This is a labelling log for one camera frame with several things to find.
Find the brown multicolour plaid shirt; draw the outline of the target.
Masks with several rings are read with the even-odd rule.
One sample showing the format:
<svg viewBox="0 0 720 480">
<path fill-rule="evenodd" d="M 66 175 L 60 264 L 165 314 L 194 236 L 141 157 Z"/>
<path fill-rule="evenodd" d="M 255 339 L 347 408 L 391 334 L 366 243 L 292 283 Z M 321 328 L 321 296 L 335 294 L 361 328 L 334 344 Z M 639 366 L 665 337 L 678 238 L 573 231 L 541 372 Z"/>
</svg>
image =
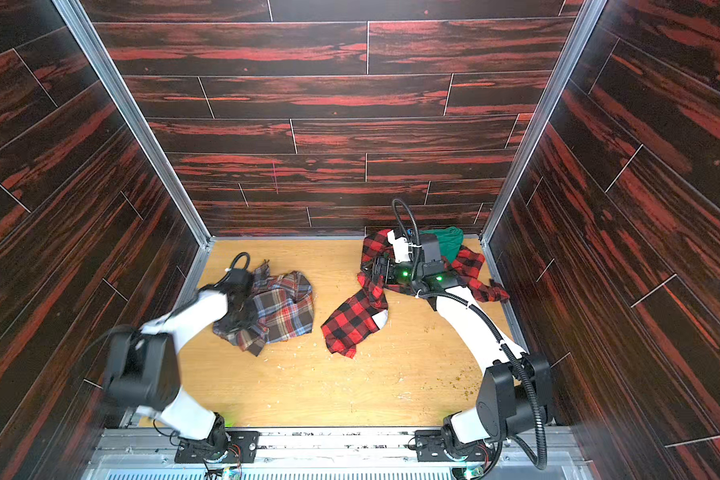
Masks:
<svg viewBox="0 0 720 480">
<path fill-rule="evenodd" d="M 314 325 L 313 287 L 300 271 L 270 274 L 268 261 L 249 273 L 241 305 L 213 324 L 215 335 L 254 356 L 268 344 L 308 334 Z"/>
</svg>

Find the red black plaid shirt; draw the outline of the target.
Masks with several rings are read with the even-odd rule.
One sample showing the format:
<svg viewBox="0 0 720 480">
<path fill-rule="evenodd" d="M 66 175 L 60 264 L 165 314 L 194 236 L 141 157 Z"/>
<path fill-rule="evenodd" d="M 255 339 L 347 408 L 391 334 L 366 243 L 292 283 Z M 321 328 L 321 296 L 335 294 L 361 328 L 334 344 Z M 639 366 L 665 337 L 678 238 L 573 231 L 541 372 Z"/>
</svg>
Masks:
<svg viewBox="0 0 720 480">
<path fill-rule="evenodd" d="M 372 259 L 380 253 L 382 240 L 380 230 L 368 234 L 363 240 L 361 271 L 357 275 L 360 290 L 345 300 L 321 325 L 327 349 L 332 353 L 352 358 L 356 347 L 369 335 L 380 331 L 388 320 L 388 302 L 385 288 L 380 280 L 371 279 Z M 503 287 L 491 281 L 483 283 L 479 279 L 480 270 L 485 262 L 481 253 L 476 253 L 462 244 L 456 259 L 446 265 L 458 275 L 459 285 L 469 288 L 479 302 L 501 302 L 509 299 Z"/>
</svg>

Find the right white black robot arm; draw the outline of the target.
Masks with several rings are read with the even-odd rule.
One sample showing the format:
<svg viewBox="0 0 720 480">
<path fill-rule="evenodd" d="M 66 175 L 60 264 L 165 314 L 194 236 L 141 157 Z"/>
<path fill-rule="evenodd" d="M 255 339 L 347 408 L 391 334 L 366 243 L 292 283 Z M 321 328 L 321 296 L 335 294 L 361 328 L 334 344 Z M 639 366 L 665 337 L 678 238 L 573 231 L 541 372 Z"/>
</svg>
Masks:
<svg viewBox="0 0 720 480">
<path fill-rule="evenodd" d="M 478 443 L 515 442 L 540 464 L 547 450 L 551 418 L 550 365 L 504 334 L 483 311 L 483 302 L 502 302 L 507 293 L 479 278 L 484 258 L 460 247 L 453 260 L 441 256 L 433 233 L 402 234 L 392 229 L 369 235 L 361 271 L 379 302 L 384 290 L 427 301 L 457 332 L 483 371 L 474 407 L 447 416 L 443 447 L 454 458 Z"/>
</svg>

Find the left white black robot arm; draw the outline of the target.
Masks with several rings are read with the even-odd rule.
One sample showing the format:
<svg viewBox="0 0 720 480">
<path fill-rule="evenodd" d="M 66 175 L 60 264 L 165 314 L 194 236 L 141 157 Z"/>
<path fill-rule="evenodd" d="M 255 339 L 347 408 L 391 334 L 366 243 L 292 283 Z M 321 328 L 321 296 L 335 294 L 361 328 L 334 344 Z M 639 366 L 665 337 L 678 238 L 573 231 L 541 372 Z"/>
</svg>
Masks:
<svg viewBox="0 0 720 480">
<path fill-rule="evenodd" d="M 254 276 L 229 268 L 186 304 L 144 323 L 139 329 L 113 333 L 104 371 L 104 391 L 117 403 L 135 408 L 218 461 L 228 451 L 223 417 L 201 406 L 182 386 L 178 354 L 207 326 L 245 311 Z"/>
</svg>

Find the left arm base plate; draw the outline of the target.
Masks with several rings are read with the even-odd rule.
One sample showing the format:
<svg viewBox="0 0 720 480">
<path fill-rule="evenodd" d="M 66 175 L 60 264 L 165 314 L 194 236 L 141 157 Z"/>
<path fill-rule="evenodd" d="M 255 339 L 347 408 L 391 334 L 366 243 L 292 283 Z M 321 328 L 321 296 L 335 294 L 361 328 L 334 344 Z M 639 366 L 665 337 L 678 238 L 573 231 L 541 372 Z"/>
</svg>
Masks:
<svg viewBox="0 0 720 480">
<path fill-rule="evenodd" d="M 260 432 L 230 430 L 213 433 L 205 440 L 181 438 L 174 462 L 177 464 L 253 463 L 259 446 Z"/>
</svg>

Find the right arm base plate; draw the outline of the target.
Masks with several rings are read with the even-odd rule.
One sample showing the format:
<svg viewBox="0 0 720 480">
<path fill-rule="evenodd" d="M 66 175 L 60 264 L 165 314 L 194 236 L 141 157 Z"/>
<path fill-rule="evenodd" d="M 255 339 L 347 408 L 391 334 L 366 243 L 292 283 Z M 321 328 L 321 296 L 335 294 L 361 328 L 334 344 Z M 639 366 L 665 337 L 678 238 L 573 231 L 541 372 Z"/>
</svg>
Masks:
<svg viewBox="0 0 720 480">
<path fill-rule="evenodd" d="M 415 452 L 419 462 L 487 462 L 493 460 L 494 449 L 480 442 L 459 444 L 444 435 L 441 429 L 416 430 L 407 448 Z"/>
</svg>

